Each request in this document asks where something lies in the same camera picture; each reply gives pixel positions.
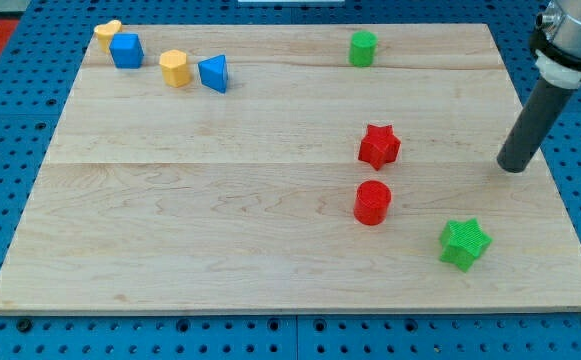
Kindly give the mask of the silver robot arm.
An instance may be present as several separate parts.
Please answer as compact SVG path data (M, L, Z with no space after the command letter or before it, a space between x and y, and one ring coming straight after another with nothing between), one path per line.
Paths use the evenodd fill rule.
M553 86L581 86L581 0L551 0L529 40L541 77Z

